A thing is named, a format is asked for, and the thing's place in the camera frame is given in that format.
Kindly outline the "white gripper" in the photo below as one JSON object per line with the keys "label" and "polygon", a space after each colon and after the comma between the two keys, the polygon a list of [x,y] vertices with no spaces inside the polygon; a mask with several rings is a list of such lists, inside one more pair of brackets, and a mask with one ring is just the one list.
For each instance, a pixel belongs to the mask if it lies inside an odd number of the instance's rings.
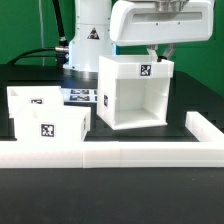
{"label": "white gripper", "polygon": [[214,0],[118,0],[110,21],[110,38],[118,46],[148,45],[153,62],[156,44],[168,44],[170,60],[175,43],[208,40],[213,32]]}

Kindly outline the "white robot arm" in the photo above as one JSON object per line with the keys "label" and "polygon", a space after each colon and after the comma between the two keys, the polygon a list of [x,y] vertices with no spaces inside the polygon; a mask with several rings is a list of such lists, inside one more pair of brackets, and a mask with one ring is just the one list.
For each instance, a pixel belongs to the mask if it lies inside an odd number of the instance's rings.
{"label": "white robot arm", "polygon": [[215,0],[74,0],[75,36],[63,68],[93,77],[99,57],[118,46],[165,44],[166,57],[177,43],[208,40]]}

